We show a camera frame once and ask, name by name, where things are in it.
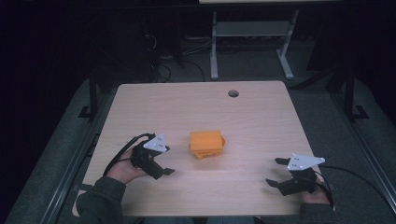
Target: wooden table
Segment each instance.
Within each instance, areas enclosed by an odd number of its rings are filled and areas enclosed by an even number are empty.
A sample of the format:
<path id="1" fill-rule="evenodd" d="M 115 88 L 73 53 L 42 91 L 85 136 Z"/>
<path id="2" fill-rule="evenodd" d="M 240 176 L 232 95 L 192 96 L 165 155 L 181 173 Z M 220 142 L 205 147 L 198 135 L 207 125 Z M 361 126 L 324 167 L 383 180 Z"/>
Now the wooden table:
<path id="1" fill-rule="evenodd" d="M 239 96 L 230 97 L 235 90 Z M 223 153 L 197 160 L 190 132 L 221 130 Z M 284 197 L 265 178 L 290 179 L 274 158 L 312 155 L 280 81 L 132 84 L 119 87 L 83 180 L 93 185 L 115 154 L 141 133 L 165 133 L 171 150 L 156 157 L 176 171 L 127 185 L 125 216 L 298 214 L 299 195 Z"/>

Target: gray carpet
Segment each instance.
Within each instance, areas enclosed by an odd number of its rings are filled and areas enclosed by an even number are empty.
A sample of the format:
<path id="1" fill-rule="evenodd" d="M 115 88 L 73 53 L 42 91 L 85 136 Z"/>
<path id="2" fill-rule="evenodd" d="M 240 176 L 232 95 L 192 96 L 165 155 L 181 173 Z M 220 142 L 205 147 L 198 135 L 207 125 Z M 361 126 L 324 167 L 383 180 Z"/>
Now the gray carpet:
<path id="1" fill-rule="evenodd" d="M 220 54 L 219 81 L 236 80 L 282 80 L 287 86 L 295 85 L 314 73 L 305 71 L 313 48 L 312 42 L 293 42 L 287 54 L 295 79 L 287 80 L 283 76 L 275 49 L 279 43 L 266 42 L 259 46 L 250 46 L 248 50 L 233 54 Z M 208 51 L 186 55 L 184 60 L 198 64 L 205 73 L 205 80 L 210 80 Z M 172 60 L 164 65 L 172 71 L 169 81 L 191 82 L 202 81 L 200 70 L 192 63 L 185 63 L 184 68 Z M 160 67 L 164 77 L 168 70 Z M 362 105 L 370 119 L 357 120 L 352 124 L 346 119 L 338 99 L 343 93 L 330 95 L 325 91 L 327 78 L 315 83 L 303 91 L 290 91 L 299 119 L 303 125 L 314 154 L 326 158 L 326 164 L 347 168 L 364 176 L 375 184 L 375 178 L 361 150 L 352 126 L 360 130 L 367 144 L 373 149 L 378 161 L 383 166 L 393 185 L 396 184 L 396 170 L 392 165 L 396 158 L 396 131 L 384 115 L 368 89 L 357 83 L 356 104 Z M 80 109 L 89 103 L 88 83 L 81 85 L 64 114 L 58 129 L 52 136 L 46 151 L 26 184 L 7 223 L 39 223 L 44 216 L 51 195 L 57 190 L 59 179 L 64 174 L 74 150 L 81 141 L 91 142 L 96 133 L 100 133 L 106 113 L 114 97 L 112 94 L 100 94 L 100 116 L 94 124 L 87 119 L 79 119 Z M 87 157 L 79 168 L 74 184 L 68 191 L 64 205 L 57 216 L 57 223 L 76 223 L 77 218 L 71 214 L 71 208 L 77 197 L 78 186 L 89 164 Z M 333 193 L 336 214 L 341 223 L 395 223 L 390 209 L 377 193 L 357 177 L 332 169 L 321 169 L 326 179 L 334 184 L 337 190 Z M 262 217 L 266 224 L 295 223 L 297 217 Z M 132 222 L 131 217 L 125 222 Z"/>

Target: white stand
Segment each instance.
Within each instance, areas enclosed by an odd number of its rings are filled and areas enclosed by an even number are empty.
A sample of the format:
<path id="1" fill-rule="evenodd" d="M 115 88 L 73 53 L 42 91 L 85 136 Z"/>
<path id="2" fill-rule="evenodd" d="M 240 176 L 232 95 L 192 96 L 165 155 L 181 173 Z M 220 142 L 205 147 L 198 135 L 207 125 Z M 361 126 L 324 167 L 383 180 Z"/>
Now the white stand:
<path id="1" fill-rule="evenodd" d="M 287 79 L 293 79 L 286 60 L 286 51 L 293 34 L 299 10 L 294 10 L 290 21 L 217 21 L 217 12 L 213 12 L 212 51 L 210 53 L 210 72 L 212 80 L 219 79 L 218 59 L 216 55 L 217 36 L 285 36 L 282 49 L 276 53 Z"/>

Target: white plastic part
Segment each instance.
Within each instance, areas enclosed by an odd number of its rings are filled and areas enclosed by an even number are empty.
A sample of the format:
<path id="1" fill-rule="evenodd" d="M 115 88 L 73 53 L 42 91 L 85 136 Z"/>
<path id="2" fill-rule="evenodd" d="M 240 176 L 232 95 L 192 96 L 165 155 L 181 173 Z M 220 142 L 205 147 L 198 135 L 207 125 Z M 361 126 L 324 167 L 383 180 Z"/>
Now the white plastic part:
<path id="1" fill-rule="evenodd" d="M 288 170 L 305 170 L 325 162 L 324 158 L 293 154 L 288 164 Z"/>
<path id="2" fill-rule="evenodd" d="M 155 138 L 151 139 L 145 145 L 143 145 L 143 147 L 154 151 L 165 152 L 166 151 L 165 134 L 162 133 L 160 135 L 157 135 Z"/>

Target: orange object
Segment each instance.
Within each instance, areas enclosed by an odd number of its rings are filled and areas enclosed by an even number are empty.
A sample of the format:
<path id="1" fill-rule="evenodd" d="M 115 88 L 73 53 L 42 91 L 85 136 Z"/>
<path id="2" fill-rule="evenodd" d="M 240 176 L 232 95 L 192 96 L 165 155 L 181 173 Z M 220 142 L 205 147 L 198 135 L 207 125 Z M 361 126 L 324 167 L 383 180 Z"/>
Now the orange object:
<path id="1" fill-rule="evenodd" d="M 225 140 L 221 131 L 191 132 L 190 151 L 198 159 L 217 156 L 223 150 Z"/>

